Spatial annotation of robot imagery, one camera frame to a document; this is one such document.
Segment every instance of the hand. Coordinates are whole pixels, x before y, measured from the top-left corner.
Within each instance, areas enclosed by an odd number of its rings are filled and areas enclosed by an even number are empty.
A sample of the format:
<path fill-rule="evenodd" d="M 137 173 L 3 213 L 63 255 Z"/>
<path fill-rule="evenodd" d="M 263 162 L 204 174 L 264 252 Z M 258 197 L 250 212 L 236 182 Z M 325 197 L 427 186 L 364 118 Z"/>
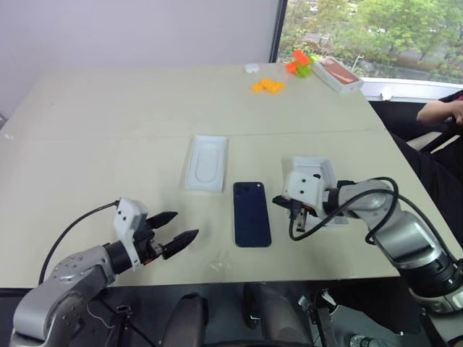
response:
<path fill-rule="evenodd" d="M 458 125 L 463 125 L 463 101 L 453 101 L 451 103 L 451 112 L 455 117 Z"/>

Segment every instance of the white plastic tray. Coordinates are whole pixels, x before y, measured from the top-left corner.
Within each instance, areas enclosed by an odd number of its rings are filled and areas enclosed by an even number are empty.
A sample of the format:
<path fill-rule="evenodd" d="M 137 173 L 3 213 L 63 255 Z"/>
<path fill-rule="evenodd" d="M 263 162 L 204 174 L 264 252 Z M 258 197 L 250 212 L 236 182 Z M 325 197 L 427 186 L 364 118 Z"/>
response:
<path fill-rule="evenodd" d="M 224 188 L 226 137 L 196 136 L 185 188 L 221 192 Z"/>
<path fill-rule="evenodd" d="M 333 166 L 331 161 L 326 158 L 304 158 L 304 157 L 293 157 L 292 158 L 292 169 L 295 171 L 303 172 L 307 175 L 320 175 L 325 181 L 329 188 L 336 188 L 338 181 L 334 176 Z M 314 226 L 321 222 L 321 219 L 314 217 L 313 215 L 307 214 L 306 229 Z M 328 225 L 329 226 L 346 226 L 349 223 L 347 217 L 337 216 L 333 218 Z"/>

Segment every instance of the green object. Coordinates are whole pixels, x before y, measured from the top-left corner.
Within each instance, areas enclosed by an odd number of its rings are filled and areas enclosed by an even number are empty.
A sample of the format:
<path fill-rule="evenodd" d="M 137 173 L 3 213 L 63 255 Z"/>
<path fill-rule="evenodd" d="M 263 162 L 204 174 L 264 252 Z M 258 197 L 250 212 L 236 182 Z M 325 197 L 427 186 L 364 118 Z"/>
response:
<path fill-rule="evenodd" d="M 309 68 L 308 65 L 301 65 L 296 61 L 296 71 L 294 74 L 300 78 L 304 78 L 309 76 L 312 73 L 312 70 Z"/>

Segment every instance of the person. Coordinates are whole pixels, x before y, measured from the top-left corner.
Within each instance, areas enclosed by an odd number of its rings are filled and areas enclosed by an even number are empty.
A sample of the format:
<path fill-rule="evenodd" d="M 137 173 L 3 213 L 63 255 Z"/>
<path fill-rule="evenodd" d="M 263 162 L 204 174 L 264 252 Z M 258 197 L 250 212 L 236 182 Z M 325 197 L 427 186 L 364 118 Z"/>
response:
<path fill-rule="evenodd" d="M 463 90 L 427 103 L 417 120 L 435 124 L 453 116 L 463 126 Z M 421 153 L 391 133 L 422 185 L 441 212 L 460 246 L 463 246 L 463 140 L 458 137 L 434 153 Z"/>

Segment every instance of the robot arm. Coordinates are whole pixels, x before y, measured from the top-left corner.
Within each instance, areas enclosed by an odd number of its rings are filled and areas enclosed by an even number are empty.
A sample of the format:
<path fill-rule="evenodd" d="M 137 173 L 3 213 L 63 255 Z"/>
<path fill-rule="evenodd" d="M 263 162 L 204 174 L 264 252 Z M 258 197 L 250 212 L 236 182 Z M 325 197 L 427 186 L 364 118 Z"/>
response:
<path fill-rule="evenodd" d="M 152 229 L 167 224 L 177 213 L 160 213 L 149 219 L 147 214 L 141 203 L 121 199 L 114 219 L 120 241 L 59 262 L 47 280 L 16 308 L 10 346 L 67 346 L 88 302 L 113 283 L 116 275 L 131 267 L 139 269 L 161 255 L 170 258 L 198 233 L 185 231 L 166 245 L 157 244 Z"/>
<path fill-rule="evenodd" d="M 301 215 L 309 212 L 325 218 L 348 203 L 343 214 L 361 218 L 369 230 L 381 226 L 371 235 L 374 244 L 405 279 L 418 304 L 434 317 L 456 314 L 461 319 L 462 263 L 453 258 L 440 236 L 432 232 L 427 223 L 403 211 L 399 203 L 394 202 L 394 193 L 387 184 L 371 179 L 329 188 L 318 177 L 293 171 L 286 178 L 283 194 L 273 202 L 290 209 L 290 235 L 295 241 L 314 232 L 293 236 L 294 221 Z"/>

